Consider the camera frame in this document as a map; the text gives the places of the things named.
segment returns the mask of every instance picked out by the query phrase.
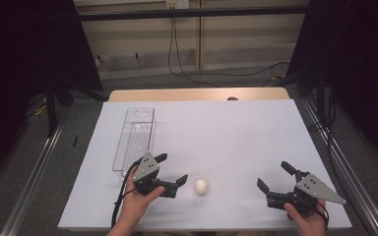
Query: black cable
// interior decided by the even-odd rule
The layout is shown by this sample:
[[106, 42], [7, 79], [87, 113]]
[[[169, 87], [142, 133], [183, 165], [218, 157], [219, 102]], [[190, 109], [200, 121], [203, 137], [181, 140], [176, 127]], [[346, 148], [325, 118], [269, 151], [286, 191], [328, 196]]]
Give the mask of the black cable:
[[308, 126], [307, 130], [309, 132], [322, 131], [322, 130], [325, 130], [325, 129], [331, 130], [331, 127], [333, 126], [334, 121], [336, 120], [336, 116], [337, 116], [336, 100], [335, 100], [335, 97], [334, 97], [334, 92], [331, 89], [330, 90], [329, 103], [328, 103], [328, 111], [327, 111], [327, 114], [325, 115], [326, 122], [325, 123], [316, 122], [316, 123]]
[[44, 102], [39, 106], [39, 108], [38, 108], [35, 112], [26, 115], [26, 118], [30, 118], [30, 117], [32, 117], [33, 115], [38, 116], [38, 115], [40, 115], [45, 109], [47, 109], [47, 101], [44, 101]]
[[111, 228], [115, 225], [116, 223], [116, 216], [118, 215], [118, 211], [119, 211], [119, 207], [121, 206], [121, 203], [122, 203], [122, 200], [124, 199], [124, 197], [133, 192], [135, 189], [131, 190], [131, 191], [128, 191], [127, 193], [125, 193], [124, 195], [122, 193], [124, 193], [124, 190], [125, 190], [125, 185], [127, 183], [127, 180], [128, 180], [128, 176], [130, 175], [131, 173], [131, 170], [134, 168], [134, 166], [136, 165], [139, 165], [140, 164], [140, 161], [141, 161], [141, 158], [138, 159], [137, 161], [135, 161], [131, 166], [130, 168], [128, 169], [127, 171], [127, 174], [125, 175], [125, 178], [124, 178], [124, 182], [122, 182], [122, 186], [121, 186], [121, 191], [119, 192], [119, 195], [118, 195], [118, 200], [116, 201], [115, 203], [115, 207], [113, 209], [113, 213], [112, 213], [112, 219], [111, 219]]
[[320, 204], [319, 202], [317, 202], [317, 204], [319, 206], [322, 207], [322, 209], [324, 210], [325, 214], [321, 211], [319, 211], [318, 209], [314, 208], [314, 211], [319, 214], [325, 221], [325, 229], [327, 230], [328, 229], [328, 223], [330, 222], [330, 215], [328, 214], [328, 211], [327, 209], [325, 208], [324, 205]]
[[268, 68], [265, 68], [263, 70], [260, 70], [258, 72], [248, 73], [248, 74], [227, 74], [227, 73], [214, 73], [214, 72], [197, 72], [197, 73], [190, 73], [187, 74], [189, 76], [196, 76], [196, 75], [207, 75], [207, 76], [234, 76], [234, 77], [247, 77], [247, 76], [254, 76], [262, 74], [263, 72], [267, 72], [269, 70], [272, 70], [276, 66], [282, 65], [282, 64], [289, 64], [289, 62], [278, 62]]
[[[247, 76], [259, 75], [261, 73], [264, 73], [266, 71], [271, 70], [271, 76], [270, 76], [269, 80], [266, 81], [263, 85], [261, 85], [261, 87], [263, 87], [263, 86], [265, 86], [272, 79], [273, 69], [275, 67], [277, 67], [279, 65], [282, 65], [282, 64], [289, 64], [289, 62], [279, 62], [279, 63], [276, 63], [276, 64], [274, 64], [274, 65], [272, 65], [272, 66], [270, 66], [268, 68], [260, 70], [258, 72], [253, 72], [253, 73], [248, 73], [248, 74], [227, 74], [227, 73], [212, 73], [212, 72], [186, 73], [186, 72], [183, 71], [182, 65], [181, 65], [181, 62], [180, 62], [179, 46], [178, 46], [178, 42], [177, 42], [177, 27], [176, 27], [176, 21], [175, 21], [174, 18], [171, 19], [171, 23], [172, 23], [172, 26], [171, 26], [171, 39], [170, 39], [170, 46], [169, 46], [169, 49], [168, 49], [168, 58], [167, 58], [168, 61], [167, 61], [167, 64], [168, 64], [168, 70], [174, 76], [185, 77], [185, 78], [189, 79], [190, 81], [193, 81], [193, 82], [196, 82], [196, 83], [202, 83], [202, 84], [206, 84], [206, 85], [209, 85], [209, 86], [218, 87], [217, 85], [213, 85], [213, 84], [210, 84], [210, 83], [201, 82], [201, 81], [195, 81], [195, 80], [189, 78], [189, 76], [205, 75], [205, 76], [247, 77]], [[176, 46], [177, 59], [178, 59], [178, 62], [179, 62], [180, 71], [182, 72], [183, 75], [179, 75], [179, 74], [174, 73], [171, 70], [171, 68], [170, 68], [170, 53], [171, 53], [171, 46], [173, 44], [173, 34], [174, 34], [174, 42], [175, 42], [175, 46]]]
[[[179, 67], [180, 67], [180, 71], [182, 72], [183, 75], [178, 75], [176, 73], [174, 73], [171, 68], [170, 68], [170, 52], [171, 52], [171, 45], [173, 44], [173, 34], [174, 34], [174, 42], [175, 42], [175, 45], [176, 45], [176, 53], [177, 53], [177, 60], [179, 62]], [[200, 83], [200, 84], [204, 84], [204, 85], [207, 85], [207, 86], [212, 86], [212, 87], [216, 87], [216, 88], [219, 88], [219, 86], [217, 85], [214, 85], [214, 84], [210, 84], [210, 83], [207, 83], [207, 82], [202, 82], [202, 81], [196, 81], [196, 80], [193, 80], [192, 78], [189, 77], [188, 74], [186, 74], [184, 71], [183, 71], [183, 68], [182, 68], [182, 64], [180, 62], [180, 55], [179, 55], [179, 46], [177, 44], [177, 30], [176, 30], [176, 21], [174, 18], [171, 18], [171, 37], [170, 37], [170, 47], [168, 49], [168, 70], [170, 71], [170, 73], [174, 76], [178, 76], [178, 77], [185, 77], [186, 79], [188, 79], [189, 81], [191, 82], [195, 82], [195, 83]]]

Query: transparent tray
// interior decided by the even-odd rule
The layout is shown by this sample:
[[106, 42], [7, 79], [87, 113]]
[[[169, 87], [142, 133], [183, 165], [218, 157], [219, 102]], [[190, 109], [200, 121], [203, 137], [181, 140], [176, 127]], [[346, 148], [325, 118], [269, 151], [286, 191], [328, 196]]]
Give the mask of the transparent tray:
[[155, 109], [129, 108], [125, 117], [112, 170], [121, 180], [134, 161], [146, 152], [153, 152], [156, 130]]

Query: aluminum rail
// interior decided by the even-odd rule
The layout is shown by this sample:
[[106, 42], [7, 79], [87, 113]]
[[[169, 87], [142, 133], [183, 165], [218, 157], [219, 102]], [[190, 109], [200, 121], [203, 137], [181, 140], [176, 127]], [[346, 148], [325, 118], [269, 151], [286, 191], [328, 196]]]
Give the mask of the aluminum rail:
[[17, 235], [18, 230], [20, 229], [20, 226], [24, 220], [24, 216], [26, 215], [30, 203], [32, 202], [33, 195], [35, 193], [36, 188], [38, 187], [38, 183], [43, 174], [43, 170], [48, 162], [48, 159], [53, 153], [54, 147], [56, 146], [58, 138], [60, 137], [62, 128], [66, 123], [69, 111], [70, 107], [63, 109], [60, 118], [60, 123], [54, 131], [53, 135], [50, 138], [47, 138], [47, 141], [44, 145], [44, 148], [41, 151], [35, 168], [32, 171], [30, 179], [24, 187], [23, 192], [21, 193], [21, 196], [17, 201], [17, 204], [15, 205], [10, 216], [8, 217], [0, 233], [0, 236]]
[[[310, 98], [304, 98], [303, 102], [305, 103], [306, 109], [308, 110], [313, 122], [315, 124], [320, 124], [314, 103], [310, 100]], [[327, 131], [326, 129], [321, 129], [320, 131], [320, 135], [326, 144], [328, 144], [328, 138], [330, 136], [329, 132], [330, 131]], [[376, 232], [376, 235], [378, 235], [378, 207], [375, 205], [367, 191], [364, 189], [363, 185], [358, 180], [357, 176], [349, 165], [346, 156], [333, 137], [330, 137], [330, 149], [332, 151], [332, 158], [342, 171], [342, 174], [345, 177], [351, 191], [372, 225], [372, 228]]]
[[336, 5], [326, 6], [282, 6], [260, 8], [213, 8], [213, 9], [177, 9], [132, 12], [86, 12], [77, 15], [33, 15], [27, 19], [42, 19], [49, 21], [116, 21], [162, 18], [194, 18], [194, 17], [230, 17], [254, 15], [284, 15], [284, 14], [331, 14]]

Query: white egg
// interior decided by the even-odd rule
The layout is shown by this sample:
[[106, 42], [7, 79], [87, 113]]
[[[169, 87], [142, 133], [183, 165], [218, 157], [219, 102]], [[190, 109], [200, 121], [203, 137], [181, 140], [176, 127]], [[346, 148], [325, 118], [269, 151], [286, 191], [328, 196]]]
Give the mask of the white egg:
[[205, 195], [208, 192], [208, 182], [205, 179], [198, 179], [195, 182], [195, 191], [199, 195]]

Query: hand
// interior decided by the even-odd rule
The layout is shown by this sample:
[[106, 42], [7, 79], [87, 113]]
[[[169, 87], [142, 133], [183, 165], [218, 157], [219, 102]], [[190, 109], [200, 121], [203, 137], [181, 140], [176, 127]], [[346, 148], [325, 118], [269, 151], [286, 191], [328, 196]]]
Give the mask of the hand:
[[135, 191], [135, 184], [132, 180], [131, 176], [134, 176], [137, 170], [137, 166], [135, 166], [128, 176], [127, 179], [127, 186], [125, 188], [125, 193], [128, 193], [123, 200], [123, 206], [121, 209], [121, 213], [119, 214], [118, 221], [114, 225], [114, 227], [109, 231], [109, 236], [128, 236], [133, 231], [134, 227], [140, 221], [140, 218], [144, 215], [149, 204], [160, 197], [160, 195], [164, 192], [164, 187], [160, 186], [152, 190], [146, 196], [139, 194]]
[[[324, 200], [318, 200], [322, 206], [325, 206]], [[324, 214], [323, 207], [317, 204], [316, 210]], [[300, 214], [291, 204], [285, 204], [284, 209], [293, 219], [297, 227], [299, 236], [324, 236], [325, 235], [325, 219], [315, 211], [309, 212], [307, 215]]]

